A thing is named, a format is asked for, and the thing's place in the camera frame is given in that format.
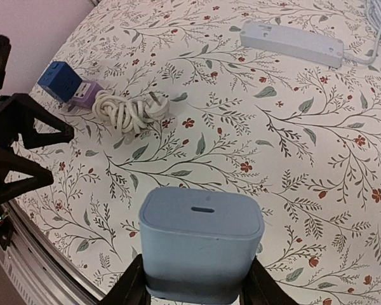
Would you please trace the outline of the purple power strip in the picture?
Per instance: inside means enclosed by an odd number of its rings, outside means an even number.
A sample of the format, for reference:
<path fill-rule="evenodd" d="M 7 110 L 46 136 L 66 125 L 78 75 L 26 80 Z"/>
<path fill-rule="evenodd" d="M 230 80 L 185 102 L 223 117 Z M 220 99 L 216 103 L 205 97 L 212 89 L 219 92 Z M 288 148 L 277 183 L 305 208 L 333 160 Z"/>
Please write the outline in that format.
<path fill-rule="evenodd" d="M 69 100 L 69 104 L 91 110 L 95 103 L 96 94 L 101 90 L 103 90 L 103 88 L 96 81 L 83 80 L 75 94 Z"/>

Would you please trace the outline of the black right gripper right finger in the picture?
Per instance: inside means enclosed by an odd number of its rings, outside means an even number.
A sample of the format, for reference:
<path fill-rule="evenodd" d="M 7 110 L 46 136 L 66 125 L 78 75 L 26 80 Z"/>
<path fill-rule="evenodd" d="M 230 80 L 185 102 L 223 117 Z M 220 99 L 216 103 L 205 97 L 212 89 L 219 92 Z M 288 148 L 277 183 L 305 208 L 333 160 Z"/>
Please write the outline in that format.
<path fill-rule="evenodd" d="M 254 259 L 243 280 L 239 295 L 241 305 L 298 305 L 275 282 L 258 259 Z"/>

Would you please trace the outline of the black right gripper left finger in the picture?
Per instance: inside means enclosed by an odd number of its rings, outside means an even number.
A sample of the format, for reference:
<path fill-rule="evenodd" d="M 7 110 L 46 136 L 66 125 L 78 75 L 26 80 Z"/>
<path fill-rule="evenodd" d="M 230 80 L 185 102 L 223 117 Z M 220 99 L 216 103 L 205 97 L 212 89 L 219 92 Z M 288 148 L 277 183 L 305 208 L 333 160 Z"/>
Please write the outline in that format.
<path fill-rule="evenodd" d="M 143 258 L 138 254 L 98 305 L 150 305 Z"/>

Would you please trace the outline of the dark blue cube socket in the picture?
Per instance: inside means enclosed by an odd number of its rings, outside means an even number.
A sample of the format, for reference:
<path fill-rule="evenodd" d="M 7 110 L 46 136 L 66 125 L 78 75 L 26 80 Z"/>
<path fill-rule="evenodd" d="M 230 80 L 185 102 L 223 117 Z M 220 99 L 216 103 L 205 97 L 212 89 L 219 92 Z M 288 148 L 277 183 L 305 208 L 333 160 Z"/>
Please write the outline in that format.
<path fill-rule="evenodd" d="M 53 61 L 37 84 L 55 100 L 67 103 L 82 82 L 82 78 L 67 62 Z"/>

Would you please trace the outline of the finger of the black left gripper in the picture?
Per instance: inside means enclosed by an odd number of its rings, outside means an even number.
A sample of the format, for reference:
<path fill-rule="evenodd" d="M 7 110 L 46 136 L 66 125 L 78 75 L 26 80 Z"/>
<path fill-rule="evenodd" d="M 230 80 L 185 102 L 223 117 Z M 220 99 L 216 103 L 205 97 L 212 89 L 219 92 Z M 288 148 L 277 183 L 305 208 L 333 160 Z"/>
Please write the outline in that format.
<path fill-rule="evenodd" d="M 7 181 L 10 172 L 27 177 L 12 182 Z M 29 191 L 50 186 L 54 182 L 52 172 L 38 163 L 0 149 L 0 205 Z"/>

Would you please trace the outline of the light blue charger plug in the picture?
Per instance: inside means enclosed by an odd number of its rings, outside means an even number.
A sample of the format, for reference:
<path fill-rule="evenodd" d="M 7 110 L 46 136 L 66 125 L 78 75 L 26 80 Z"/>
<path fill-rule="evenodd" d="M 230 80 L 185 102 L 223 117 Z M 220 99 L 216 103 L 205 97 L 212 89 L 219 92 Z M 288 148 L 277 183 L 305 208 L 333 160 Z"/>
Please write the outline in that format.
<path fill-rule="evenodd" d="M 152 190 L 140 211 L 147 290 L 194 304 L 232 304 L 265 224 L 251 197 L 200 189 Z"/>

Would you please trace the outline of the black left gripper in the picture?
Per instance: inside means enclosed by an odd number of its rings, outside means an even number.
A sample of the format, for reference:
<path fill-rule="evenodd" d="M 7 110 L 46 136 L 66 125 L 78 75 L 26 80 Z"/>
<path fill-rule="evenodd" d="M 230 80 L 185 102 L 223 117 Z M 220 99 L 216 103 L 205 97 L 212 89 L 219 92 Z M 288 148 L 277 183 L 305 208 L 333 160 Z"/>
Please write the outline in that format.
<path fill-rule="evenodd" d="M 6 65 L 11 51 L 8 37 L 0 35 L 0 89 L 6 75 Z M 38 120 L 57 131 L 39 133 L 34 128 Z M 0 148 L 7 149 L 22 137 L 26 149 L 69 143 L 74 138 L 74 129 L 66 122 L 48 112 L 26 93 L 0 97 Z"/>

